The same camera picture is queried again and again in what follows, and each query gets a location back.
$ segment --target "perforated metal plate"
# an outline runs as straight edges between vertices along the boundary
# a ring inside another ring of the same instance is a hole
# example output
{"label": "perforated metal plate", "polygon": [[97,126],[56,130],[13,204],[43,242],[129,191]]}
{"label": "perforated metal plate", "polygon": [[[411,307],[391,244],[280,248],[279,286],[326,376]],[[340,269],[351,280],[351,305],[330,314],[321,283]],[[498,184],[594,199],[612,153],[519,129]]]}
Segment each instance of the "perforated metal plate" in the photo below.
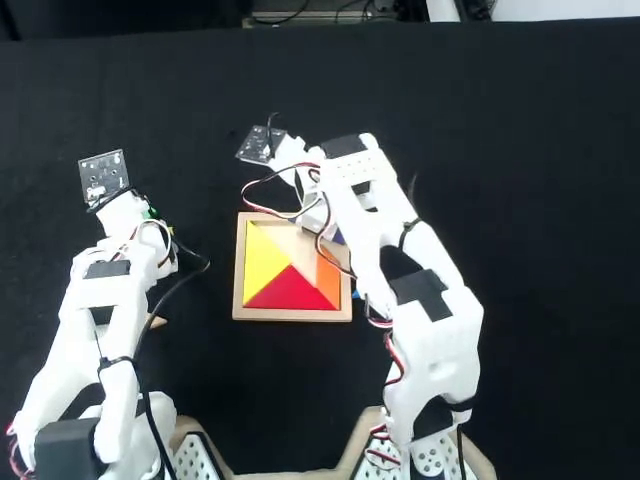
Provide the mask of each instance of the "perforated metal plate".
{"label": "perforated metal plate", "polygon": [[254,125],[244,139],[242,145],[236,153],[236,158],[243,162],[256,163],[258,165],[267,165],[272,155],[278,150],[278,146],[282,143],[282,139],[287,134],[285,130],[278,128],[271,129],[271,141],[273,142],[273,152],[269,152],[269,141],[267,139],[267,127]]}
{"label": "perforated metal plate", "polygon": [[82,194],[87,203],[108,197],[129,186],[122,150],[103,153],[78,162]]}
{"label": "perforated metal plate", "polygon": [[[375,449],[393,458],[399,459],[398,450],[390,441],[371,439],[367,449]],[[448,435],[436,440],[422,440],[416,442],[412,448],[413,472],[412,480],[416,478],[437,478],[438,480],[460,480],[460,464],[458,449]],[[391,462],[379,460],[375,457],[363,455],[351,477],[353,480],[400,480],[400,468],[392,467]],[[477,480],[471,467],[465,462],[467,480]]]}
{"label": "perforated metal plate", "polygon": [[173,469],[179,480],[223,480],[222,472],[215,462],[200,433],[189,433],[173,456]]}

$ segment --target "black wire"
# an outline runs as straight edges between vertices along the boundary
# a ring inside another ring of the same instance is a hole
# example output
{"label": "black wire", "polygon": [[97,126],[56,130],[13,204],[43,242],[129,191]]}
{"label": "black wire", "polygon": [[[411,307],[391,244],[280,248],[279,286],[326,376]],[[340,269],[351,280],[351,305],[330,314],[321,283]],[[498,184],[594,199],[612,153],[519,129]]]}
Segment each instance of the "black wire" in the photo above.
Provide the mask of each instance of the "black wire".
{"label": "black wire", "polygon": [[142,386],[140,377],[138,377],[138,384],[140,385],[140,393],[142,394],[142,403],[144,404],[144,413],[147,416],[147,422],[149,422],[151,435],[153,435],[153,439],[156,441],[156,445],[158,446],[158,451],[160,452],[160,469],[161,469],[160,471],[163,472],[164,474],[164,471],[166,468],[166,470],[169,472],[169,477],[171,478],[171,480],[178,480],[178,477],[176,476],[176,472],[174,472],[173,470],[173,463],[169,458],[169,454],[167,453],[167,449],[164,446],[164,442],[162,441],[160,432],[158,432],[156,421],[153,418],[153,412],[151,411],[151,398],[149,398],[149,392],[146,388]]}
{"label": "black wire", "polygon": [[207,271],[207,269],[211,266],[211,262],[209,261],[209,259],[200,255],[199,253],[194,252],[189,247],[181,243],[176,237],[173,237],[173,243],[178,245],[178,247],[181,250],[183,250],[185,253],[188,253],[189,255],[201,260],[202,266],[199,269],[193,270],[192,272],[189,272],[187,275],[182,277],[175,284],[173,284],[173,286],[169,290],[167,290],[164,293],[164,295],[162,295],[162,297],[160,297],[160,300],[158,300],[155,307],[153,307],[153,310],[149,314],[149,318],[147,318],[147,321],[145,322],[144,327],[142,327],[142,331],[140,332],[140,337],[138,338],[138,343],[136,345],[136,349],[133,354],[134,359],[138,358],[138,355],[140,354],[140,348],[142,347],[142,341],[144,340],[144,337],[149,331],[149,329],[151,328],[151,324],[153,323],[153,320],[158,316],[158,313],[160,312],[160,309],[162,308],[162,306],[167,302],[167,300],[169,300],[169,298],[171,298],[171,296],[180,287],[182,287],[185,283],[187,283],[189,280],[196,277],[197,275],[200,275],[201,273],[204,273],[205,271]]}
{"label": "black wire", "polygon": [[274,118],[280,115],[280,112],[273,112],[267,118],[267,145],[269,145],[269,158],[274,158],[276,156],[276,152],[273,151],[273,129],[271,128],[271,122]]}
{"label": "black wire", "polygon": [[109,197],[105,198],[104,200],[101,200],[101,197],[98,197],[98,199],[92,205],[90,205],[89,208],[87,208],[87,213],[98,213],[100,210],[106,207],[109,203],[113,202],[120,195],[122,195],[123,193],[127,193],[131,190],[133,190],[133,187],[129,185],[128,187],[121,188],[120,190],[110,195]]}
{"label": "black wire", "polygon": [[138,373],[138,367],[136,366],[135,360],[131,357],[126,357],[126,356],[109,360],[108,358],[101,356],[100,366],[98,367],[98,379],[100,379],[100,372],[102,370],[104,370],[105,368],[112,367],[113,365],[120,362],[129,362],[131,364],[131,368],[133,368],[133,373],[135,374],[136,379],[138,380],[140,394],[142,395],[142,403],[144,404],[144,413],[147,417],[147,422],[149,422],[149,429],[151,430],[151,435],[153,435],[153,439],[156,442],[156,446],[158,447],[158,453],[160,454],[160,471],[162,472],[162,477],[164,478],[164,472],[166,470],[169,472],[169,477],[171,477],[171,480],[178,480],[178,477],[176,476],[176,472],[173,471],[173,463],[171,462],[171,458],[169,458],[169,454],[167,453],[167,449],[165,448],[164,442],[162,441],[160,432],[158,432],[158,426],[156,425],[156,421],[153,418],[153,411],[151,410],[151,398],[149,397],[149,391],[142,383],[142,379],[140,378],[140,374]]}
{"label": "black wire", "polygon": [[364,2],[364,7],[362,7],[362,15],[360,15],[360,20],[362,22],[366,22],[367,19],[369,18],[369,7],[371,5],[375,7],[374,0],[367,0],[366,2]]}
{"label": "black wire", "polygon": [[296,18],[298,15],[300,15],[302,12],[304,12],[307,7],[309,6],[309,3],[311,2],[311,0],[305,0],[304,3],[300,6],[300,8],[293,13],[292,15],[289,15],[286,18],[283,18],[282,20],[276,20],[276,21],[269,21],[269,20],[260,20],[259,18],[256,17],[251,17],[253,19],[254,22],[259,23],[261,25],[281,25],[283,23],[288,22],[289,20],[293,20],[294,18]]}
{"label": "black wire", "polygon": [[349,8],[351,5],[355,5],[356,3],[360,3],[362,1],[364,0],[351,0],[345,3],[344,5],[338,7],[338,9],[336,10],[336,18],[333,20],[333,23],[338,23],[338,17],[340,16],[343,10]]}
{"label": "black wire", "polygon": [[18,31],[16,19],[14,18],[13,13],[11,13],[11,9],[5,0],[0,0],[0,21],[4,22],[11,40],[14,42],[22,40],[20,32]]}
{"label": "black wire", "polygon": [[458,425],[456,431],[458,437],[458,463],[460,464],[460,477],[462,480],[467,480],[467,469],[464,466],[464,453],[462,452],[462,428]]}

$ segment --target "yellow triangle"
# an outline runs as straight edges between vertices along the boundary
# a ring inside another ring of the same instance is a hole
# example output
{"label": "yellow triangle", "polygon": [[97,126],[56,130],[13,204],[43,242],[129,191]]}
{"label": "yellow triangle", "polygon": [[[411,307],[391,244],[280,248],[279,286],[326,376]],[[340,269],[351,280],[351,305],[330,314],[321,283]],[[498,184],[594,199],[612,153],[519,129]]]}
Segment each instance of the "yellow triangle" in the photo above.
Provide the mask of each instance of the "yellow triangle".
{"label": "yellow triangle", "polygon": [[242,303],[249,302],[290,263],[289,257],[259,227],[247,222]]}

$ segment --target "cable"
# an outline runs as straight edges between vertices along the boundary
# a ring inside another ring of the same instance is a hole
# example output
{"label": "cable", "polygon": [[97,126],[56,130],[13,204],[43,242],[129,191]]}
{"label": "cable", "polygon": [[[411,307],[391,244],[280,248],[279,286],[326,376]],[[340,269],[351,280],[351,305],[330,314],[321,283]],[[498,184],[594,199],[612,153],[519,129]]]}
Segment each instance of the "cable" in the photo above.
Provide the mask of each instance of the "cable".
{"label": "cable", "polygon": [[362,7],[362,14],[360,15],[360,21],[366,22],[369,17],[369,7],[374,4],[374,0],[367,0]]}
{"label": "cable", "polygon": [[307,7],[309,6],[310,2],[311,2],[311,0],[305,0],[304,3],[300,6],[300,8],[295,13],[289,15],[286,18],[283,18],[282,20],[275,20],[275,21],[272,22],[272,21],[269,21],[269,20],[261,20],[259,18],[254,17],[254,16],[252,16],[251,18],[253,19],[254,22],[259,23],[261,25],[282,25],[283,23],[286,23],[289,20],[293,20],[298,15],[300,15],[302,12],[304,12],[307,9]]}
{"label": "cable", "polygon": [[271,122],[278,115],[280,115],[280,112],[273,112],[267,118],[267,145],[269,146],[269,158],[274,158],[276,156],[275,155],[276,152],[274,151],[274,148],[273,148],[273,129],[271,128]]}
{"label": "cable", "polygon": [[285,167],[281,170],[278,170],[276,172],[272,172],[268,175],[266,175],[265,177],[262,177],[258,180],[253,180],[249,183],[247,183],[244,187],[242,187],[242,190],[240,191],[240,195],[242,196],[242,201],[245,203],[245,205],[247,205],[249,208],[252,208],[253,210],[256,210],[258,212],[263,212],[263,213],[268,213],[270,215],[273,215],[275,217],[281,218],[283,220],[293,220],[295,218],[298,218],[300,215],[302,215],[303,213],[311,210],[313,207],[315,207],[319,202],[320,202],[320,198],[316,198],[313,202],[311,202],[309,205],[307,205],[306,207],[302,207],[298,212],[292,214],[292,215],[285,215],[284,213],[278,212],[277,210],[274,210],[273,208],[269,208],[269,207],[264,207],[262,205],[258,205],[257,203],[253,203],[250,202],[249,200],[247,200],[245,194],[246,192],[256,186],[256,185],[260,185],[262,183],[266,183],[269,182],[271,180],[273,180],[274,178],[276,178],[278,175],[280,175],[282,172],[286,172],[287,170],[291,170],[292,168],[300,168],[300,167],[310,167],[310,168],[314,168],[314,169],[318,169],[320,168],[320,166],[316,163],[312,163],[312,162],[300,162],[300,163],[296,163],[294,165],[290,165],[288,167]]}
{"label": "cable", "polygon": [[[98,337],[96,335],[96,342],[98,343],[98,350],[100,350],[100,342],[98,341]],[[151,435],[153,436],[154,441],[156,442],[156,446],[158,447],[158,453],[160,454],[160,471],[169,473],[169,477],[171,480],[178,480],[176,472],[173,470],[173,463],[171,462],[171,458],[167,453],[167,449],[162,441],[162,437],[160,436],[160,432],[158,432],[158,426],[156,425],[156,421],[153,418],[153,411],[151,410],[151,398],[149,397],[149,391],[142,383],[140,378],[140,374],[138,373],[138,367],[136,366],[135,361],[131,357],[123,356],[117,357],[113,360],[108,359],[107,357],[103,357],[102,354],[100,356],[100,365],[98,366],[98,379],[100,379],[100,372],[107,368],[112,367],[113,365],[121,362],[129,362],[131,364],[131,368],[133,369],[133,373],[138,380],[138,386],[140,390],[140,394],[142,395],[142,403],[144,405],[144,413],[147,417],[147,422],[149,423],[149,429],[151,430]]]}
{"label": "cable", "polygon": [[18,461],[16,460],[16,452],[18,450],[18,440],[13,438],[9,442],[9,466],[13,471],[14,475],[18,477],[20,480],[35,480],[35,472],[27,469],[20,468],[18,465]]}
{"label": "cable", "polygon": [[120,195],[122,195],[123,193],[127,193],[131,190],[133,190],[133,187],[129,185],[128,187],[121,188],[111,196],[105,198],[104,201],[100,201],[102,199],[101,196],[98,197],[94,203],[89,205],[89,208],[87,208],[87,213],[98,213],[100,210],[106,207],[109,203],[113,202]]}
{"label": "cable", "polygon": [[371,306],[369,305],[369,294],[364,294],[364,316],[367,321],[376,328],[388,330],[393,328],[393,320],[382,317],[374,317],[371,315]]}
{"label": "cable", "polygon": [[142,341],[144,340],[144,337],[147,334],[147,332],[149,331],[149,329],[151,328],[151,324],[153,323],[153,320],[158,316],[158,312],[160,311],[162,306],[167,302],[167,300],[169,300],[169,298],[171,298],[171,296],[178,289],[180,289],[180,287],[182,287],[185,283],[187,283],[189,280],[191,280],[192,278],[196,277],[197,275],[200,275],[201,273],[206,272],[209,269],[209,267],[211,266],[211,261],[209,259],[207,259],[206,257],[200,255],[199,253],[194,252],[190,248],[186,247],[184,244],[180,243],[177,238],[174,237],[173,242],[176,245],[178,245],[178,247],[181,250],[184,250],[185,253],[188,253],[189,255],[200,259],[203,262],[203,265],[199,269],[193,270],[193,271],[189,272],[187,275],[185,275],[184,277],[182,277],[175,284],[173,284],[173,286],[169,290],[167,290],[164,293],[164,295],[162,295],[162,297],[160,297],[160,300],[158,300],[158,302],[156,303],[155,307],[153,307],[153,310],[149,314],[149,317],[147,318],[147,321],[145,322],[144,326],[142,327],[142,331],[140,332],[140,337],[138,338],[138,343],[136,345],[136,349],[135,349],[134,354],[133,354],[133,358],[134,359],[138,358],[138,355],[140,354],[140,348],[142,347]]}
{"label": "cable", "polygon": [[371,463],[373,465],[376,465],[376,467],[380,468],[381,470],[385,470],[385,471],[386,470],[393,470],[394,468],[397,468],[398,466],[400,466],[400,460],[398,460],[397,458],[392,457],[391,455],[387,455],[386,453],[382,453],[382,452],[379,452],[378,450],[374,450],[373,448],[367,448],[364,453],[365,453],[365,456],[367,456],[367,455],[375,455],[376,457],[382,458],[382,460],[384,460],[385,462],[389,462],[389,463],[393,464],[389,468],[385,468],[384,466],[376,465],[369,458],[367,458],[367,461],[369,463]]}
{"label": "cable", "polygon": [[160,268],[162,265],[165,264],[165,262],[169,259],[169,256],[171,255],[171,232],[169,231],[169,227],[167,227],[167,225],[163,222],[161,222],[160,220],[156,220],[155,218],[147,218],[143,221],[141,221],[138,226],[136,227],[135,231],[133,232],[133,237],[132,238],[136,238],[140,232],[142,231],[142,229],[146,226],[149,225],[150,223],[153,223],[157,226],[159,226],[160,228],[162,228],[165,233],[167,234],[167,250],[165,252],[165,255],[162,259],[162,261],[158,262],[158,268]]}
{"label": "cable", "polygon": [[347,3],[345,3],[344,5],[338,7],[338,9],[336,10],[336,17],[334,18],[333,23],[338,23],[338,17],[340,16],[340,14],[342,13],[343,10],[349,8],[352,5],[355,5],[356,3],[360,3],[362,1],[364,1],[364,0],[351,0],[351,1],[347,2]]}
{"label": "cable", "polygon": [[456,436],[458,438],[458,463],[460,464],[460,478],[467,480],[467,467],[464,465],[464,453],[462,452],[462,428],[458,424],[456,430]]}
{"label": "cable", "polygon": [[352,279],[357,280],[358,277],[356,277],[355,273],[353,273],[351,270],[347,270],[346,268],[343,268],[342,265],[335,262],[322,250],[322,245],[320,244],[320,241],[322,240],[322,236],[325,234],[325,232],[329,228],[329,225],[331,224],[331,207],[329,206],[329,199],[327,198],[327,194],[324,192],[322,192],[322,196],[324,197],[324,203],[327,206],[327,219],[324,221],[324,225],[322,226],[322,228],[318,231],[318,233],[316,233],[316,238],[314,242],[316,247],[316,252],[318,253],[318,255],[324,258],[327,262],[333,265],[334,268],[344,273],[345,275],[348,275]]}
{"label": "cable", "polygon": [[162,437],[160,436],[160,432],[158,432],[158,427],[156,426],[156,421],[153,418],[153,411],[151,410],[151,398],[149,398],[149,391],[142,386],[142,382],[140,381],[140,377],[136,372],[136,377],[138,377],[138,385],[140,385],[140,393],[142,394],[142,403],[144,404],[144,413],[147,416],[147,421],[149,422],[149,428],[151,429],[151,434],[153,435],[153,439],[156,441],[156,445],[158,446],[158,452],[160,453],[160,468],[161,471],[168,471],[169,477],[171,480],[178,480],[176,472],[173,470],[173,464],[171,459],[169,458],[169,454],[167,453],[167,449],[164,446],[164,442],[162,441]]}
{"label": "cable", "polygon": [[405,368],[404,368],[404,363],[402,362],[402,360],[400,360],[400,356],[398,355],[398,352],[396,351],[393,345],[393,341],[391,340],[391,332],[387,333],[384,336],[384,346],[389,351],[389,355],[391,355],[391,359],[394,361],[394,363],[398,367],[398,370],[400,371],[400,374],[396,378],[392,378],[391,380],[387,380],[385,382],[384,386],[388,387],[389,385],[394,385],[398,383],[400,380],[402,380],[402,378],[404,377]]}

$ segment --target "black cloth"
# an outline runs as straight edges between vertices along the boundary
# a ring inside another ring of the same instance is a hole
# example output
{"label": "black cloth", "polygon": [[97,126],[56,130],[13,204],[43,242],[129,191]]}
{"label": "black cloth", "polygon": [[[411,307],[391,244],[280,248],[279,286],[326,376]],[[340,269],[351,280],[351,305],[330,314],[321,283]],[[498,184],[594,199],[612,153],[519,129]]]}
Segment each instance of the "black cloth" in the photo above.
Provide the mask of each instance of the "black cloth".
{"label": "black cloth", "polygon": [[[372,132],[484,305],[465,431],[501,478],[631,478],[638,426],[640,22],[211,31],[0,45],[0,410],[44,362],[72,257],[102,237],[76,160],[129,176],[206,276],[141,372],[237,472],[332,467],[390,360],[348,325],[231,320],[251,125]],[[284,184],[256,192],[295,206]],[[151,293],[151,302],[175,280]]]}

